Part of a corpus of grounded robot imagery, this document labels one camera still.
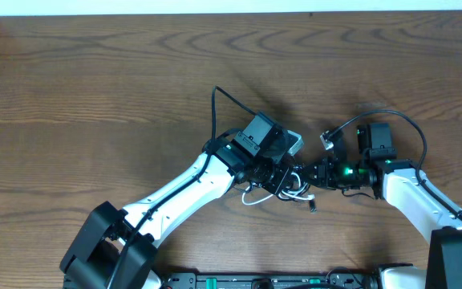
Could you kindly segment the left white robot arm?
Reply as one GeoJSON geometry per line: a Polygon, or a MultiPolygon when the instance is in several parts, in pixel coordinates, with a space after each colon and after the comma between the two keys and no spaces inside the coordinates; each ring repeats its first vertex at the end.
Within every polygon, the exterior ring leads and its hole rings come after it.
{"type": "Polygon", "coordinates": [[[250,182],[270,193],[287,185],[283,162],[302,146],[299,136],[254,142],[243,132],[221,135],[180,176],[146,198],[116,209],[106,201],[93,209],[59,268],[78,288],[160,288],[152,265],[161,243],[207,203],[234,185],[250,182]]]}

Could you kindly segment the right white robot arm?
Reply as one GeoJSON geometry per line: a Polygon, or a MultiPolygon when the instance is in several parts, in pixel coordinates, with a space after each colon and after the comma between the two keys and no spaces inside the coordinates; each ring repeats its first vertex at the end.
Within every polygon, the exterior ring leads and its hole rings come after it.
{"type": "Polygon", "coordinates": [[[326,158],[306,166],[300,175],[320,189],[371,188],[375,198],[400,211],[428,243],[426,269],[407,264],[381,266],[364,283],[366,288],[462,288],[462,208],[412,161],[353,164],[326,158]]]}

